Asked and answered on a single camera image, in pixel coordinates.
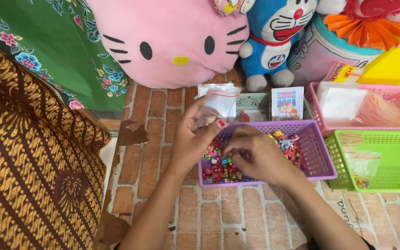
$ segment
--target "green plastic basket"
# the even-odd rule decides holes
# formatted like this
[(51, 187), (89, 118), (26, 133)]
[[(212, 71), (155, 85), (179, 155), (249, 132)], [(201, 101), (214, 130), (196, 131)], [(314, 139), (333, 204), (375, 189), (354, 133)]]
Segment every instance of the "green plastic basket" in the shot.
[[(357, 142), (358, 150), (381, 153), (376, 174), (370, 178), (370, 185), (366, 189), (357, 187), (351, 169), (347, 167), (347, 158), (342, 150), (341, 134), (344, 138), (347, 135), (361, 138), (361, 142)], [(337, 179), (329, 180), (332, 189), (362, 193), (400, 193), (400, 130), (335, 130), (325, 143), (338, 174)]]

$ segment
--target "green floral fabric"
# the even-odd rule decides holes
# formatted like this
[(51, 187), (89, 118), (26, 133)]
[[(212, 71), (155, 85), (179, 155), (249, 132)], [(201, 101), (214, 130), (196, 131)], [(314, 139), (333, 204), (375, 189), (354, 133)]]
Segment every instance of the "green floral fabric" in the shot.
[(85, 0), (0, 0), (0, 49), (71, 109), (123, 110), (129, 77), (103, 47)]

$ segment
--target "red collar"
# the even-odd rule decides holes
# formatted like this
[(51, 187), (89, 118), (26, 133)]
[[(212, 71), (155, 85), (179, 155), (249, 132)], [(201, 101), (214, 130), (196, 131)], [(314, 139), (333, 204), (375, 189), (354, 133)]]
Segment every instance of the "red collar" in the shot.
[(249, 36), (251, 38), (253, 38), (254, 41), (257, 41), (257, 42), (259, 42), (259, 43), (261, 43), (263, 45), (269, 45), (269, 46), (281, 46), (281, 45), (287, 44), (292, 39), (292, 37), (290, 37), (290, 38), (286, 39), (283, 42), (275, 43), (275, 42), (269, 42), (269, 41), (265, 41), (263, 39), (260, 39), (259, 37), (256, 37), (252, 32), (249, 34)]

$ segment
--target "table surface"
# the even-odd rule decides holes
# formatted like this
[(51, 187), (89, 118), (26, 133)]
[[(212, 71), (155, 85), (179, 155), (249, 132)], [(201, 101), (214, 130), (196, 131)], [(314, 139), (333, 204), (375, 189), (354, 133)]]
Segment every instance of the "table surface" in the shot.
[[(213, 81), (232, 80), (238, 85), (240, 80), (234, 73)], [(119, 133), (119, 159), (114, 161), (116, 174), (109, 185), (112, 199), (106, 199), (104, 210), (133, 223), (164, 172), (175, 125), (197, 95), (197, 88), (157, 90), (132, 84), (130, 90), (124, 118), (137, 123)], [(145, 141), (141, 126), (149, 142), (134, 145)], [(325, 181), (312, 181), (312, 185), (378, 250), (400, 250), (400, 194), (333, 191)], [(280, 188), (252, 185), (201, 189), (195, 166), (175, 202), (164, 249), (295, 249), (310, 235), (302, 226), (296, 206)]]

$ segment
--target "hello kitty pillow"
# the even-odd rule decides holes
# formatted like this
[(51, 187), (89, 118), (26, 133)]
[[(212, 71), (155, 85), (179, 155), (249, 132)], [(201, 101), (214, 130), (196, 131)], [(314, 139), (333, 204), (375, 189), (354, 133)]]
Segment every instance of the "hello kitty pillow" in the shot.
[(246, 16), (221, 16), (209, 1), (87, 0), (101, 41), (149, 88), (197, 86), (231, 70), (249, 36)]

